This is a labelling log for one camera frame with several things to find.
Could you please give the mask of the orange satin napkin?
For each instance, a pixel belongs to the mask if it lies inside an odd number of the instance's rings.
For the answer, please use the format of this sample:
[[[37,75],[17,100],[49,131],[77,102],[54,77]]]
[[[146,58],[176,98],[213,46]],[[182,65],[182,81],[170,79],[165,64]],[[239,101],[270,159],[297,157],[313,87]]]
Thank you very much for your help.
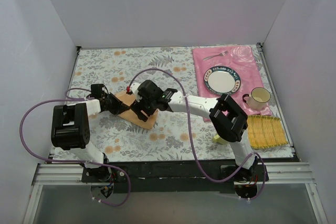
[[[133,94],[127,94],[126,91],[121,91],[119,93],[115,93],[114,95],[128,106],[130,106],[135,101],[135,96]],[[119,114],[119,117],[121,117],[122,119],[125,119],[126,121],[129,121],[146,130],[151,130],[154,127],[157,116],[158,110],[156,110],[154,114],[149,116],[147,121],[144,122],[140,120],[132,110],[127,110]]]

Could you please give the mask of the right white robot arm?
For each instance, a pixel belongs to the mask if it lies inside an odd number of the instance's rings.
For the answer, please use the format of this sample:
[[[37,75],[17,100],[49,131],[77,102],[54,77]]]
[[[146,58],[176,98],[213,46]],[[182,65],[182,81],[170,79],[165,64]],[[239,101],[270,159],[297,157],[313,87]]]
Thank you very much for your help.
[[[150,80],[131,84],[127,93],[135,96],[130,108],[144,122],[156,110],[183,112],[188,116],[209,119],[217,135],[233,150],[237,167],[232,177],[248,181],[257,174],[258,158],[248,139],[248,116],[230,95],[223,94],[220,98],[186,95],[176,89],[162,90]]]

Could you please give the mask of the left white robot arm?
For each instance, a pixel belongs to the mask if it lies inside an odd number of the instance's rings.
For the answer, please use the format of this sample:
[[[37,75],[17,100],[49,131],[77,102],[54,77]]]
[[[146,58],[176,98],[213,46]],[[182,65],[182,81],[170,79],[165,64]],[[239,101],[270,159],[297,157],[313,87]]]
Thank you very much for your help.
[[[108,111],[119,115],[130,107],[109,93],[104,84],[92,84],[84,101],[70,105],[57,105],[53,110],[51,142],[54,147],[70,151],[83,161],[89,176],[100,182],[111,178],[112,170],[106,164],[108,158],[90,141],[89,117]]]

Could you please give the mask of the floral patterned tablecloth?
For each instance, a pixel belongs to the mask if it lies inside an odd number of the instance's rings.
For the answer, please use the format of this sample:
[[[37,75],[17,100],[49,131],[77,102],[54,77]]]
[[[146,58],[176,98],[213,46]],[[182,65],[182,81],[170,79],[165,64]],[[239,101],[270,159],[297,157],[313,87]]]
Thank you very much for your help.
[[[70,82],[71,97],[82,98],[94,83],[109,92],[124,91],[130,81],[150,79],[161,89],[198,93],[190,47],[82,49]],[[108,112],[90,118],[91,142],[112,162],[231,159],[228,144],[212,142],[215,130],[199,116],[159,112],[154,127],[143,129]]]

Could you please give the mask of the white plate green rim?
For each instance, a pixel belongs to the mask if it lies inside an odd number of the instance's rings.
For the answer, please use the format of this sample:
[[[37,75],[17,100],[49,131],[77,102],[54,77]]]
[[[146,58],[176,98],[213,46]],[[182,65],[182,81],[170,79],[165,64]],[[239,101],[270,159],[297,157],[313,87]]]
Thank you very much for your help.
[[[214,66],[206,70],[203,82],[209,92],[215,95],[234,94],[241,87],[241,78],[232,68]]]

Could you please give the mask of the yellow-green mug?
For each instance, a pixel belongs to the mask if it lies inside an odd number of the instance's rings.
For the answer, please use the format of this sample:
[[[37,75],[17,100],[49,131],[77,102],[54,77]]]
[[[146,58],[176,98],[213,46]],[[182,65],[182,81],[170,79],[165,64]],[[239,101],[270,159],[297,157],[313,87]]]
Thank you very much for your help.
[[[215,136],[212,138],[212,142],[213,142],[213,143],[218,143],[218,144],[221,144],[221,145],[226,144],[226,141],[225,141],[224,139],[222,139],[219,135],[215,135]]]

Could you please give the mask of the silver fork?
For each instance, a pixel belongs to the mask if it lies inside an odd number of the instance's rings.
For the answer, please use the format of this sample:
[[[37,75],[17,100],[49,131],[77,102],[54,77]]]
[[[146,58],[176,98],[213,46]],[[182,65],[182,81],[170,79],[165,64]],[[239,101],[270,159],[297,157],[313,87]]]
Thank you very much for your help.
[[[223,57],[223,56],[227,55],[228,53],[229,53],[229,51],[223,51],[220,54],[206,57],[206,58],[203,59],[203,61],[210,60],[210,59],[215,58],[215,57]]]

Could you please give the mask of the cream enamel mug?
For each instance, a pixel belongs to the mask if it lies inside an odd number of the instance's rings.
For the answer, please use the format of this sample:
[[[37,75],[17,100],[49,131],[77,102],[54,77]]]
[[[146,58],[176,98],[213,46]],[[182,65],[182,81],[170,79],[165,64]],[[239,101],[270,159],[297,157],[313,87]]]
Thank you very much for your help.
[[[242,96],[243,102],[251,109],[257,111],[263,110],[267,106],[270,98],[270,92],[262,87],[254,88],[250,94],[247,93]]]

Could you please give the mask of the yellow woven bamboo basket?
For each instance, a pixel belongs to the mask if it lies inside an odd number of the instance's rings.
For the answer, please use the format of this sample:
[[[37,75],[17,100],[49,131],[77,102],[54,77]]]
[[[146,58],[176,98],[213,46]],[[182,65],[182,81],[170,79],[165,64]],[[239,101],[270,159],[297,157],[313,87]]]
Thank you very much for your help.
[[[267,149],[288,144],[281,119],[265,115],[248,116],[248,139],[253,149]]]

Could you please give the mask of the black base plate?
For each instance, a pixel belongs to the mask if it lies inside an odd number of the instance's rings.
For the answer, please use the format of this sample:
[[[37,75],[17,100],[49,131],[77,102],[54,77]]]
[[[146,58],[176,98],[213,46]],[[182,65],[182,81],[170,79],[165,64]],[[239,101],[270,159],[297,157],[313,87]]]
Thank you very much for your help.
[[[241,169],[227,182],[211,182],[201,173],[195,161],[117,162],[110,164],[123,169],[129,175],[132,193],[214,191],[234,194],[234,182],[244,181],[238,180],[243,178],[244,172]],[[237,168],[233,160],[226,161],[224,159],[201,160],[200,164],[213,179],[228,177]],[[120,175],[120,171],[115,169],[111,169],[111,171],[114,192],[127,193],[128,183],[125,175]],[[257,164],[255,172],[251,173],[252,178],[247,179],[247,184],[252,181],[249,185],[252,188],[255,187],[254,182],[262,182],[264,174],[262,164]],[[81,182],[101,186],[106,183],[89,176],[85,168],[83,168]]]

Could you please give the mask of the aluminium frame rail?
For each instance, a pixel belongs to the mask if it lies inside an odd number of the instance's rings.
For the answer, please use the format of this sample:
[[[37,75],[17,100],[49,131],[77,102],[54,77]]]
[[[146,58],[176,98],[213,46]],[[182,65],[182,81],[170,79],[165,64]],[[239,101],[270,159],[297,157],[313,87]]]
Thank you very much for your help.
[[[245,183],[217,184],[192,161],[121,163],[103,183],[75,164],[40,164],[24,223],[328,223],[309,164],[258,164]]]

